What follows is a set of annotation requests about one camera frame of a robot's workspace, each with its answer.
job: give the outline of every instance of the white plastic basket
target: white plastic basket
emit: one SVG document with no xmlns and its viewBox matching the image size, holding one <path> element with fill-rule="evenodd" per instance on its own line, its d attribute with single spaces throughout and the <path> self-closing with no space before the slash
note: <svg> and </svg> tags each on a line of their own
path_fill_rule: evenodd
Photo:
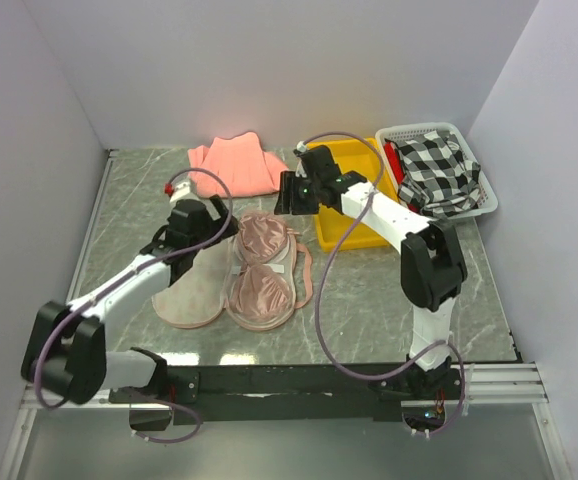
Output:
<svg viewBox="0 0 578 480">
<path fill-rule="evenodd" d="M 455 125 L 446 122 L 432 122 L 432 123 L 415 123 L 412 125 L 401 125 L 398 127 L 389 127 L 383 128 L 376 132 L 376 142 L 378 142 L 378 149 L 382 158 L 385 162 L 387 167 L 387 173 L 389 173 L 389 177 L 391 178 L 391 182 L 394 186 L 397 187 L 398 182 L 396 182 L 396 177 L 394 176 L 393 172 L 391 171 L 391 167 L 389 166 L 389 162 L 387 161 L 387 155 L 385 154 L 385 149 L 383 144 L 385 140 L 391 141 L 402 141 L 402 140 L 410 140 L 417 135 L 422 135 L 424 133 L 429 133 L 434 130 L 439 130 L 443 132 L 451 132 L 453 133 L 456 138 L 458 138 L 458 143 L 460 144 L 460 148 L 462 152 L 467 157 L 475 160 L 476 157 L 474 156 L 473 152 L 467 145 L 467 141 L 462 136 L 462 134 L 458 131 Z M 498 208 L 498 198 L 496 194 L 493 193 L 493 189 L 485 176 L 485 172 L 482 170 L 480 171 L 479 177 L 479 184 L 480 184 L 480 198 L 478 199 L 478 208 L 474 208 L 469 210 L 468 212 L 459 213 L 450 217 L 450 220 L 459 220 L 461 218 L 468 218 L 468 217 L 477 217 L 478 215 L 482 215 L 484 213 L 493 212 L 496 208 Z"/>
</svg>

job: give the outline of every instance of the yellow plastic bin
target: yellow plastic bin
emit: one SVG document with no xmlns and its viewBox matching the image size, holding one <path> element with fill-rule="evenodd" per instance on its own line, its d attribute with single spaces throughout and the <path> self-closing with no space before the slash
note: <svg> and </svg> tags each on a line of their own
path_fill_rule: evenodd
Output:
<svg viewBox="0 0 578 480">
<path fill-rule="evenodd" d="M 367 142 L 376 149 L 376 140 L 367 138 Z M 309 147 L 326 145 L 331 150 L 334 161 L 340 167 L 342 173 L 355 170 L 368 181 L 373 182 L 380 171 L 380 161 L 376 154 L 366 145 L 357 140 L 334 140 L 331 142 L 310 143 Z M 378 189 L 389 198 L 396 200 L 398 196 L 391 183 L 385 167 L 385 173 L 378 184 Z M 353 220 L 339 214 L 333 208 L 321 206 L 320 213 L 314 215 L 318 243 L 325 252 L 330 252 L 336 246 L 340 237 L 351 226 Z M 358 225 L 351 235 L 342 244 L 341 250 L 353 250 L 355 248 L 386 247 L 389 243 L 366 225 Z"/>
</svg>

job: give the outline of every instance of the pink bra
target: pink bra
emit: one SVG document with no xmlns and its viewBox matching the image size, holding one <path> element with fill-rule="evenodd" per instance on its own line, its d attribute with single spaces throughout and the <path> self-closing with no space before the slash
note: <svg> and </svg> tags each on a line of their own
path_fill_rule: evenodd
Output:
<svg viewBox="0 0 578 480">
<path fill-rule="evenodd" d="M 313 294 L 311 255 L 280 217 L 249 212 L 235 239 L 201 250 L 192 269 L 153 297 L 156 313 L 178 328 L 213 321 L 223 308 L 238 325 L 264 331 L 285 323 Z M 297 301 L 293 272 L 305 255 L 305 298 Z"/>
</svg>

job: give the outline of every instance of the checkered fabric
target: checkered fabric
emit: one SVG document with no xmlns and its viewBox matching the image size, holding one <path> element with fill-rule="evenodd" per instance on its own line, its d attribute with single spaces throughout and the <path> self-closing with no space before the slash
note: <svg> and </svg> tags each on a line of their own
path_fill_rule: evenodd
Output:
<svg viewBox="0 0 578 480">
<path fill-rule="evenodd" d="M 429 132 L 394 143 L 404 179 L 398 197 L 421 214 L 447 218 L 477 205 L 480 164 L 466 158 L 449 132 Z"/>
</svg>

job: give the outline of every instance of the pink cloth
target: pink cloth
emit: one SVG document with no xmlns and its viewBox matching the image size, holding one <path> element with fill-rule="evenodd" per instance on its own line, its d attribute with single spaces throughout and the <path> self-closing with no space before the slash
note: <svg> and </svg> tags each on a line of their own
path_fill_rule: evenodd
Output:
<svg viewBox="0 0 578 480">
<path fill-rule="evenodd" d="M 287 170 L 273 153 L 263 152 L 254 132 L 225 140 L 214 138 L 211 147 L 204 145 L 189 150 L 189 163 L 215 173 L 223 180 L 234 197 L 253 197 L 277 192 L 280 174 Z M 190 173 L 201 197 L 225 197 L 220 185 L 208 175 Z"/>
</svg>

